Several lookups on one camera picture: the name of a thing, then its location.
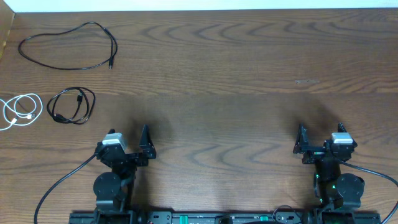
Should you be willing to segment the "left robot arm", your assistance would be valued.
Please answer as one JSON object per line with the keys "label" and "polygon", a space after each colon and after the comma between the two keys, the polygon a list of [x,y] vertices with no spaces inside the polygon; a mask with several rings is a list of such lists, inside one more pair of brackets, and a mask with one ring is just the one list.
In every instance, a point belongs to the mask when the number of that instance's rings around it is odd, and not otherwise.
{"label": "left robot arm", "polygon": [[148,166],[149,160],[157,156],[146,124],[142,129],[139,148],[140,152],[127,153],[124,136],[113,129],[97,143],[95,156],[111,171],[99,175],[93,184],[96,195],[95,223],[148,222],[146,212],[131,206],[137,168]]}

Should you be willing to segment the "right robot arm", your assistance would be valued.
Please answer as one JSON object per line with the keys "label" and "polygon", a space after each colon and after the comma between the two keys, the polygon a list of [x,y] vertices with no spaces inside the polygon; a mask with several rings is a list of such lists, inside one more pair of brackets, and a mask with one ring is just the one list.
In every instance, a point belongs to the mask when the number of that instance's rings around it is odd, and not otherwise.
{"label": "right robot arm", "polygon": [[293,149],[294,154],[303,155],[303,164],[313,164],[313,188],[320,205],[304,212],[302,223],[380,223],[380,214],[358,212],[364,193],[364,180],[351,173],[342,173],[340,165],[351,159],[357,147],[356,141],[342,123],[331,133],[330,139],[322,146],[309,143],[307,129],[298,126],[298,134]]}

